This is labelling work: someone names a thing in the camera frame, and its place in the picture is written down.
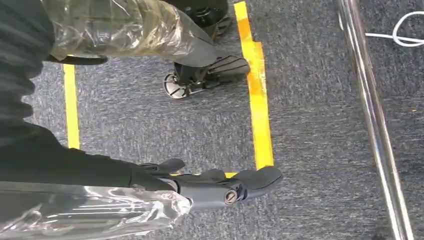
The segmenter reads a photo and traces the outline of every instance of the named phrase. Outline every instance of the clear plastic bag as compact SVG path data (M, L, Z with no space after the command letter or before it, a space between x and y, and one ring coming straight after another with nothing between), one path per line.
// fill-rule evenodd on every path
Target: clear plastic bag
M162 56L186 64L184 58L197 50L201 54L205 48L214 51L210 37L185 13L164 1L41 2L53 22L55 45L51 55L58 60L67 55ZM207 64L213 63L213 55L203 54L202 58L211 59ZM188 65L197 65L196 61L188 61Z
M0 182L0 239L100 240L172 227L191 209L174 191Z

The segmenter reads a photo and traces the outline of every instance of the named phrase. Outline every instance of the gray carpet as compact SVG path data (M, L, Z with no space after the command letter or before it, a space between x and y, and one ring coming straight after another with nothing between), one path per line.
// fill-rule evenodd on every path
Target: gray carpet
M370 240L390 232L343 35L333 1L248 0L263 43L275 164L285 180L267 197L218 211L193 212L149 240ZM390 34L419 1L362 1L368 32ZM413 18L401 34L424 37ZM424 238L423 48L368 40L387 124L417 239ZM219 44L240 52L237 27ZM245 82L174 101L162 91L171 64L120 58L78 67L81 147L131 162L180 157L187 171L254 167ZM32 118L66 143L57 65L35 80Z

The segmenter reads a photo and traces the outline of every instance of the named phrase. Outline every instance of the metal bolt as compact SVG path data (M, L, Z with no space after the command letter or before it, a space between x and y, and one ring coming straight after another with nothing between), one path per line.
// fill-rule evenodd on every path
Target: metal bolt
M237 192L229 190L225 195L225 204L232 205L237 201Z

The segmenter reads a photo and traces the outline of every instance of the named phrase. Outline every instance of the yellow floor marking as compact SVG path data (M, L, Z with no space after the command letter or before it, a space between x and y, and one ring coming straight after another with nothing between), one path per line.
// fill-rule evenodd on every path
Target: yellow floor marking
M66 107L67 142L69 148L80 148L80 129L78 126L77 86L74 65L63 65Z
M250 96L250 111L253 131L256 169L274 165L271 141L268 96L265 75L265 60L260 42L253 41L246 2L234 4L241 50L250 65L247 84Z

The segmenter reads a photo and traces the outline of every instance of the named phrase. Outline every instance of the chrome handrail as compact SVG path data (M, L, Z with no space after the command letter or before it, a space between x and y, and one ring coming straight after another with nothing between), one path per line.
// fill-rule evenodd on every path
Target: chrome handrail
M383 108L377 93L376 80L358 2L357 0L337 0L337 4L339 20L358 82L369 141L378 169L393 237L396 240L413 240L414 235L402 193Z

